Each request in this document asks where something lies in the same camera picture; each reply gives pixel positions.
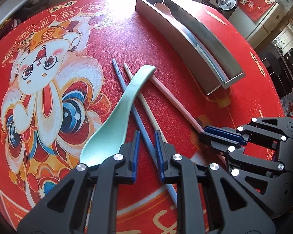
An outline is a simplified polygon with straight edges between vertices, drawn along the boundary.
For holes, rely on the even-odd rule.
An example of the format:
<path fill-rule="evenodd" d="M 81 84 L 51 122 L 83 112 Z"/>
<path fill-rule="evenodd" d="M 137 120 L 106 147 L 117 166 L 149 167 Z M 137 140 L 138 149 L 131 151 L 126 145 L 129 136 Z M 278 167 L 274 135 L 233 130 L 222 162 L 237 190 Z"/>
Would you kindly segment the green spoon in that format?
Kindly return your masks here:
<path fill-rule="evenodd" d="M 156 67 L 143 65 L 125 88 L 111 114 L 88 139 L 80 154 L 80 163 L 88 167 L 102 164 L 117 154 L 125 142 L 131 109 L 138 92 L 153 75 Z"/>

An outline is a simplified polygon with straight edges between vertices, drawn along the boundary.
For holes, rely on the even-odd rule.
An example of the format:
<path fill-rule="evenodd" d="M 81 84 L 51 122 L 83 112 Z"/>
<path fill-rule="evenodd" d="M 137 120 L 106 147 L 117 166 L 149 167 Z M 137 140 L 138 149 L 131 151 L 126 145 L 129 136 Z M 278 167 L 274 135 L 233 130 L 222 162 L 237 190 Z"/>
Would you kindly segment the pink chopstick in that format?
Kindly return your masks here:
<path fill-rule="evenodd" d="M 195 128 L 198 133 L 204 130 L 189 111 L 181 104 L 181 102 L 157 79 L 154 75 L 150 81 L 156 86 L 158 90 L 177 108 L 177 110 L 186 118 L 186 120 Z"/>

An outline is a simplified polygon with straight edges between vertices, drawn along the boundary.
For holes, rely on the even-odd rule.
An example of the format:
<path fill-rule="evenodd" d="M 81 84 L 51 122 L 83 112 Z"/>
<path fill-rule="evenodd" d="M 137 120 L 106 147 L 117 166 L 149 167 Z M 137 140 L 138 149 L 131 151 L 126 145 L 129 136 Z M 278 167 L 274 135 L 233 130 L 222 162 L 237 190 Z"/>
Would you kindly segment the green chopstick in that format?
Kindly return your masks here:
<path fill-rule="evenodd" d="M 124 69 L 125 69 L 125 72 L 126 72 L 127 76 L 129 77 L 130 80 L 132 80 L 133 74 L 131 73 L 131 70 L 129 69 L 128 65 L 126 63 L 124 63 L 123 66 L 124 66 Z M 142 104 L 142 106 L 143 106 L 143 108 L 144 108 L 144 110 L 145 110 L 145 112 L 146 112 L 146 114 L 147 114 L 152 126 L 153 126 L 153 129 L 155 131 L 157 131 L 157 130 L 160 131 L 163 141 L 165 143 L 167 143 L 167 140 L 166 140 L 166 138 L 165 138 L 165 136 L 164 136 L 164 134 L 163 134 L 163 132 L 162 132 L 162 130 L 161 130 L 161 128 L 160 128 L 160 126 L 159 126 L 154 114 L 153 114 L 153 112 L 151 111 L 149 105 L 147 104 L 147 101 L 146 101 L 144 95 L 142 93 L 139 93 L 138 98 L 140 99 L 140 102 L 141 102 L 141 104 Z"/>

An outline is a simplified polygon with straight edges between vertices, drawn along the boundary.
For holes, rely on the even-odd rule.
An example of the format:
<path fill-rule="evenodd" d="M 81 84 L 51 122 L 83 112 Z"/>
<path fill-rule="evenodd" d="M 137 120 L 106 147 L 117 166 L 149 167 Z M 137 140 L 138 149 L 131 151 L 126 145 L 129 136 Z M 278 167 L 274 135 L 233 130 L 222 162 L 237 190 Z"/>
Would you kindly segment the blue chopstick long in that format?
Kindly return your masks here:
<path fill-rule="evenodd" d="M 118 81 L 122 87 L 122 90 L 125 91 L 127 86 L 126 86 L 125 81 L 123 79 L 123 76 L 119 70 L 117 62 L 114 58 L 112 58 L 112 64 L 113 64 L 113 68 L 116 72 L 116 75 L 118 77 Z M 146 148 L 148 149 L 148 152 L 153 160 L 153 163 L 154 163 L 155 167 L 157 168 L 157 158 L 156 158 L 156 154 L 155 154 L 155 148 L 151 142 L 151 139 L 147 133 L 146 128 L 144 127 L 144 124 L 142 123 L 140 115 L 138 114 L 138 111 L 134 105 L 132 105 L 131 113 L 136 121 L 136 124 L 138 126 L 139 131 L 141 132 L 142 138 L 143 138 L 145 145 L 146 145 Z M 166 184 L 165 187 L 166 187 L 166 190 L 168 191 L 174 205 L 177 207 L 177 192 L 175 191 L 173 185 Z"/>

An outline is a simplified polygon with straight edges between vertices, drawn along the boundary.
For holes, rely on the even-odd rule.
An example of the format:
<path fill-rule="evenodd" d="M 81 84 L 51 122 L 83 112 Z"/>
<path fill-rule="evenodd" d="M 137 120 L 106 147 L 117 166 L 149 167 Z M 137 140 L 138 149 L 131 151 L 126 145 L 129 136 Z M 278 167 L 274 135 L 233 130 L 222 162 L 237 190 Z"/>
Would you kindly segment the pink spoon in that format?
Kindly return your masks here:
<path fill-rule="evenodd" d="M 159 11 L 161 11 L 163 14 L 165 14 L 166 15 L 166 17 L 173 23 L 173 24 L 175 24 L 175 25 L 177 25 L 181 30 L 182 30 L 182 32 L 184 32 L 183 31 L 183 29 L 185 29 L 186 27 L 183 25 L 183 24 L 181 24 L 178 20 L 176 20 L 173 16 L 172 16 L 172 14 L 171 14 L 171 10 L 169 9 L 169 7 L 166 5 L 166 4 L 164 4 L 164 3 L 155 3 L 155 8 L 156 9 L 158 9 Z"/>

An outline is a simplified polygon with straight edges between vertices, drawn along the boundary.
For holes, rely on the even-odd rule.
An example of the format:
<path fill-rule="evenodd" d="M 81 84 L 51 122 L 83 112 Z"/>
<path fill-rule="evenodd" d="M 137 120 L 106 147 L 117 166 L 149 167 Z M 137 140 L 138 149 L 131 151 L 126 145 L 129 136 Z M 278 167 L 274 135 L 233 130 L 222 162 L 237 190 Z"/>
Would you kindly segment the blue spoon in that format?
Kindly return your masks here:
<path fill-rule="evenodd" d="M 190 32 L 188 29 L 185 28 L 185 29 L 183 29 L 183 31 L 189 37 L 189 39 L 194 43 L 194 46 L 197 47 L 197 49 L 199 51 L 201 51 L 204 56 L 207 57 L 209 63 L 211 64 L 213 69 L 217 72 L 217 74 L 220 76 L 221 80 L 223 82 L 228 81 L 228 77 L 225 74 L 225 72 L 223 71 L 223 69 L 221 68 L 221 66 L 218 64 L 218 62 L 212 56 L 212 54 L 209 52 L 209 50 L 206 49 L 206 47 L 201 43 L 201 41 L 199 41 L 199 39 L 196 36 L 194 36 L 192 34 L 192 32 Z"/>

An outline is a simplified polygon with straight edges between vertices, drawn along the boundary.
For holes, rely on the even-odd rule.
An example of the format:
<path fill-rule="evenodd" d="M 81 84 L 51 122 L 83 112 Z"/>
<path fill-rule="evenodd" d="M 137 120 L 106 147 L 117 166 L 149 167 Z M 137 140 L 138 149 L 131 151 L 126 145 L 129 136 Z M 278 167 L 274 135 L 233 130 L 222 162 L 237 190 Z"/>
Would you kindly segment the black chair right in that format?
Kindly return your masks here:
<path fill-rule="evenodd" d="M 271 52 L 265 52 L 262 57 L 261 61 L 266 65 L 266 69 L 269 72 L 269 75 L 280 76 L 282 74 L 282 67 L 278 58 Z"/>

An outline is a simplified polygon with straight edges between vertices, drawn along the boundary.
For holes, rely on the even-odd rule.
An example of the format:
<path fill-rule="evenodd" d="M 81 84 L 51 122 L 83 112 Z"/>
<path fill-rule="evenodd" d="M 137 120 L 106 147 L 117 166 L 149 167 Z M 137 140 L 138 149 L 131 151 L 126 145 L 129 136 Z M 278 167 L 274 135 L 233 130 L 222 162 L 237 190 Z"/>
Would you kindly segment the white refrigerator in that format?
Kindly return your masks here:
<path fill-rule="evenodd" d="M 293 6 L 293 0 L 275 1 L 276 4 L 255 22 L 239 7 L 237 7 L 229 17 L 231 24 L 253 48 L 258 47 L 258 45 L 276 29 L 278 24 Z"/>

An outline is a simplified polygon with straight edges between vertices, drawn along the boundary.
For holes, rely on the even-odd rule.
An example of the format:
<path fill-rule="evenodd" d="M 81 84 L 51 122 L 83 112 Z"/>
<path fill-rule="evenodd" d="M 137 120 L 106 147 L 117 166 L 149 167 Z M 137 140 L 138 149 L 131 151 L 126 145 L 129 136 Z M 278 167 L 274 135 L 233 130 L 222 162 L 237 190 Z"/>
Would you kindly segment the steel utensil tray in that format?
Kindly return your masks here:
<path fill-rule="evenodd" d="M 183 24 L 209 50 L 224 70 L 229 80 L 223 82 L 217 72 L 207 62 L 206 57 L 197 50 L 192 41 L 173 24 L 165 14 L 155 8 L 155 3 L 164 3 L 172 16 Z M 143 15 L 170 43 L 179 54 L 190 73 L 207 95 L 219 88 L 229 88 L 245 76 L 227 47 L 213 34 L 206 24 L 195 16 L 197 9 L 206 6 L 191 0 L 136 0 L 135 9 Z"/>

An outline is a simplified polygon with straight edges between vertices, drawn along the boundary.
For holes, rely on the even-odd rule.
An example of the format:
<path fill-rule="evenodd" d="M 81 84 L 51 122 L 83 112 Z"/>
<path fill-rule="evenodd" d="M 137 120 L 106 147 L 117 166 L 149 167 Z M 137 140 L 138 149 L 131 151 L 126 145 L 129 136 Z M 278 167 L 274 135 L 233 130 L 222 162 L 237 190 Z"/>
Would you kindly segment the red printed table mat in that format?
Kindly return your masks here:
<path fill-rule="evenodd" d="M 28 19 L 0 41 L 0 213 L 15 230 L 79 162 L 86 140 L 122 95 L 112 60 L 145 64 L 203 126 L 236 128 L 283 110 L 261 59 L 217 10 L 174 0 L 231 51 L 245 75 L 207 95 L 136 0 L 71 0 Z"/>

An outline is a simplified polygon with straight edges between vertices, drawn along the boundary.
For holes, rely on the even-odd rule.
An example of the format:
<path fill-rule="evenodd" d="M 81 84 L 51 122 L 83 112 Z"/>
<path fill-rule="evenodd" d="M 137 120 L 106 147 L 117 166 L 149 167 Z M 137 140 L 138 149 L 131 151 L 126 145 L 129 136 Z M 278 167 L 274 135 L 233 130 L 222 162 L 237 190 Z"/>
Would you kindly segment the red cloth on refrigerator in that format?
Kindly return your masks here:
<path fill-rule="evenodd" d="M 254 22 L 260 19 L 265 14 L 265 12 L 267 12 L 275 4 L 275 0 L 238 1 L 238 7 Z"/>

